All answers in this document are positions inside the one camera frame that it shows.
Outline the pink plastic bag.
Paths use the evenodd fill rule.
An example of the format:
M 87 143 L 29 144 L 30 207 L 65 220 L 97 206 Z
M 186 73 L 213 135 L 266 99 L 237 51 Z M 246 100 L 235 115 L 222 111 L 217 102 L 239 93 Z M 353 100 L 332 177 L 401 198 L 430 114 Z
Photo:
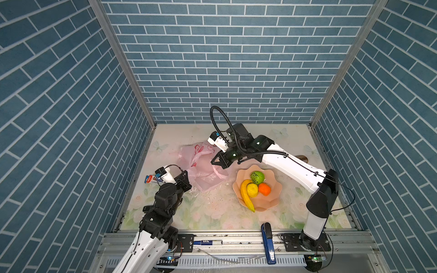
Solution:
M 188 172 L 190 183 L 201 192 L 214 189 L 229 177 L 226 170 L 211 164 L 219 151 L 208 142 L 181 146 L 179 149 L 177 165 Z

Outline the green toy leaf fruit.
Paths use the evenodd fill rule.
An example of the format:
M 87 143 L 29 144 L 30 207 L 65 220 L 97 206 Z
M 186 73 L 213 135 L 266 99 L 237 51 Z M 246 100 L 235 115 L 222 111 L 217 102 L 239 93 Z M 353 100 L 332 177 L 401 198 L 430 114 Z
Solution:
M 261 184 L 265 181 L 265 174 L 261 171 L 253 171 L 250 174 L 250 179 L 254 184 Z

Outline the yellow toy fruit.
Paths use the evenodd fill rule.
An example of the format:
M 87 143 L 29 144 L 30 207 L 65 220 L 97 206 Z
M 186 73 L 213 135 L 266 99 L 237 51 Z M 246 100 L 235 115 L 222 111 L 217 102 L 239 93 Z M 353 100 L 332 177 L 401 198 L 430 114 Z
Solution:
M 246 191 L 249 197 L 255 198 L 258 195 L 258 185 L 255 183 L 250 183 L 247 185 Z

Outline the yellow green toy mango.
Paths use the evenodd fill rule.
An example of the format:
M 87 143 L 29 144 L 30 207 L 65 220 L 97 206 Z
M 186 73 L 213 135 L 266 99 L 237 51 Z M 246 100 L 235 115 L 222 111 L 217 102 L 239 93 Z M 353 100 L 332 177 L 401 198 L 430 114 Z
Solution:
M 241 193 L 241 197 L 245 203 L 245 205 L 247 206 L 247 208 L 249 210 L 251 210 L 252 212 L 255 212 L 255 208 L 254 205 L 250 199 L 250 197 L 248 196 L 248 193 L 246 191 L 246 187 L 248 184 L 253 183 L 251 180 L 244 180 L 240 186 L 240 193 Z

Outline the orange toy fruit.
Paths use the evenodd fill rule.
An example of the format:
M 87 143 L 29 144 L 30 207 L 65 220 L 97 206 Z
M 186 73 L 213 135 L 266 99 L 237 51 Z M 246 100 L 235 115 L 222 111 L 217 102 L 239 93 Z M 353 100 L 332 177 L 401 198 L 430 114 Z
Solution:
M 264 196 L 268 196 L 272 192 L 272 189 L 266 183 L 260 183 L 258 185 L 258 192 Z

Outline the pink faceted bowl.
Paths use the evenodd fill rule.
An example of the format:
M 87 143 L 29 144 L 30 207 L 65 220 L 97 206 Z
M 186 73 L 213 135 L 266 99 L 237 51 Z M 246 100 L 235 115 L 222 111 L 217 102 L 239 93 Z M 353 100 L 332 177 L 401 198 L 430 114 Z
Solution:
M 261 169 L 257 165 L 240 169 L 232 187 L 240 204 L 246 208 L 249 205 L 253 212 L 263 212 L 279 205 L 282 184 L 270 169 Z

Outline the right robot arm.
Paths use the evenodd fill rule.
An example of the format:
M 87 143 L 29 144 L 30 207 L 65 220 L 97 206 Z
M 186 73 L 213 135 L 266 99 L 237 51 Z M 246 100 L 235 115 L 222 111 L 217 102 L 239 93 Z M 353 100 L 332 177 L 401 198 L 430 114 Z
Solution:
M 270 138 L 253 137 L 243 124 L 231 126 L 224 133 L 214 131 L 208 143 L 220 149 L 211 160 L 212 165 L 226 169 L 233 162 L 255 159 L 278 169 L 308 190 L 311 193 L 306 203 L 308 215 L 299 240 L 305 250 L 314 251 L 318 247 L 339 193 L 338 174 L 333 169 L 324 171 L 313 167 L 290 155 Z

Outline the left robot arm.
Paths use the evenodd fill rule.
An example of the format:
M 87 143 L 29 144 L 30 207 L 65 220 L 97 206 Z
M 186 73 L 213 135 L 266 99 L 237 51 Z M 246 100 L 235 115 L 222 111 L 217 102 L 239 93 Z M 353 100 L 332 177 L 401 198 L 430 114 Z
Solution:
M 178 176 L 170 174 L 170 167 L 161 167 L 155 177 L 164 183 L 154 196 L 153 205 L 143 208 L 143 218 L 134 241 L 114 269 L 115 273 L 149 273 L 178 243 L 178 229 L 172 226 L 173 216 L 192 188 L 188 172 L 181 169 Z

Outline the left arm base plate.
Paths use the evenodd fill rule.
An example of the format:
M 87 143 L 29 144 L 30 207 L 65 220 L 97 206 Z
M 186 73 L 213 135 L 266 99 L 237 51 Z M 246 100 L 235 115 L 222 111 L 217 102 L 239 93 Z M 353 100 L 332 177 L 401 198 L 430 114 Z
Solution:
M 176 243 L 177 253 L 191 253 L 193 250 L 193 242 L 195 240 L 194 234 L 179 234 Z

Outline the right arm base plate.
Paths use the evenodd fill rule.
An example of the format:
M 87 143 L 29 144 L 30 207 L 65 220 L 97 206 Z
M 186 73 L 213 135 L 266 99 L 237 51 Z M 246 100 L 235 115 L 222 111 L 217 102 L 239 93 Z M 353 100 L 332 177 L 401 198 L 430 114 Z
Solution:
M 285 245 L 287 252 L 316 252 L 316 251 L 331 251 L 331 243 L 327 236 L 322 233 L 317 240 L 301 233 L 282 233 L 279 235 L 280 240 Z

